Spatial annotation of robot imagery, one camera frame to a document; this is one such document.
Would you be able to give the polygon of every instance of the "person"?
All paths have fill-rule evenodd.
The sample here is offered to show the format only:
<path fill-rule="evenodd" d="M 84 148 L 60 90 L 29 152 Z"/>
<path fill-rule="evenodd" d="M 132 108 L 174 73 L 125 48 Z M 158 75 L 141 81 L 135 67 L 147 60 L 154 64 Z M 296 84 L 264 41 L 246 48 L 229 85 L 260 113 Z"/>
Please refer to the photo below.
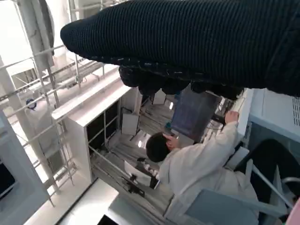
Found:
<path fill-rule="evenodd" d="M 154 134 L 147 141 L 148 158 L 162 162 L 160 181 L 167 184 L 175 196 L 180 196 L 182 203 L 192 204 L 203 188 L 265 203 L 270 201 L 271 189 L 256 174 L 252 173 L 251 184 L 244 186 L 245 165 L 236 171 L 224 167 L 238 144 L 238 117 L 238 112 L 229 111 L 222 132 L 206 145 L 199 143 L 181 149 L 178 139 L 162 133 Z M 300 165 L 276 140 L 263 141 L 249 154 L 249 158 L 269 180 L 273 180 L 277 165 L 281 178 L 300 177 Z M 300 184 L 288 186 L 295 195 L 300 195 Z M 264 214 L 260 213 L 259 220 L 263 219 Z"/>

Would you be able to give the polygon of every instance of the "white lab coat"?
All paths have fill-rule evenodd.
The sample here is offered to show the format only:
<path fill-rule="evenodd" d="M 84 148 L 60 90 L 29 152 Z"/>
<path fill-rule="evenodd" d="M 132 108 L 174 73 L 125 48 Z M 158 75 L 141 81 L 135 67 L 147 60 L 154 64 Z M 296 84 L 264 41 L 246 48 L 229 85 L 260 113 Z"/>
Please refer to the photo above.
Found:
<path fill-rule="evenodd" d="M 159 170 L 160 181 L 169 185 L 186 209 L 203 188 L 257 200 L 252 185 L 244 187 L 246 177 L 243 173 L 223 167 L 234 153 L 237 125 L 237 122 L 227 124 L 206 145 L 175 149 L 163 161 Z"/>

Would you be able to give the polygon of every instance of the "pink object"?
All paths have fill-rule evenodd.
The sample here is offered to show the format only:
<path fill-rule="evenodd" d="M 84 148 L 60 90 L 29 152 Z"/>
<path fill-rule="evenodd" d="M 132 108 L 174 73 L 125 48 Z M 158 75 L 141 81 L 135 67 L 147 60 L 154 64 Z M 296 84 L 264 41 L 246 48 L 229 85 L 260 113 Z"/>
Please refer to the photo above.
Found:
<path fill-rule="evenodd" d="M 286 221 L 286 225 L 299 225 L 300 224 L 300 199 L 298 199 L 293 210 L 290 213 L 289 218 Z"/>

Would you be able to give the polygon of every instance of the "white cabinet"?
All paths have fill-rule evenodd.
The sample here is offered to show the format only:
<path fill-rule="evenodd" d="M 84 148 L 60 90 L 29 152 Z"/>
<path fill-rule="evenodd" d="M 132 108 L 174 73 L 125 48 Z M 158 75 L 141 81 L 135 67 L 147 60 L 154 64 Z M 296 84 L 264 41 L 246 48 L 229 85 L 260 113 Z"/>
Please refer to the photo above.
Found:
<path fill-rule="evenodd" d="M 131 88 L 120 80 L 95 93 L 65 118 L 67 138 L 78 172 L 89 183 L 94 180 L 90 149 L 100 149 L 119 129 L 120 98 Z"/>
<path fill-rule="evenodd" d="M 15 179 L 11 191 L 0 200 L 0 225 L 22 225 L 49 195 L 2 111 L 0 159 Z"/>

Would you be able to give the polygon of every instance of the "knit sweater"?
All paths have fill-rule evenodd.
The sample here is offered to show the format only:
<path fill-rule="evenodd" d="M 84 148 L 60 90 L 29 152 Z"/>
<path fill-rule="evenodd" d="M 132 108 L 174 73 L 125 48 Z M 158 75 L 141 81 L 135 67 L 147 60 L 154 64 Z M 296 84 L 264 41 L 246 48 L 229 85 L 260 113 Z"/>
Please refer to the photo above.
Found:
<path fill-rule="evenodd" d="M 67 24 L 67 49 L 167 78 L 300 96 L 300 0 L 132 0 Z"/>

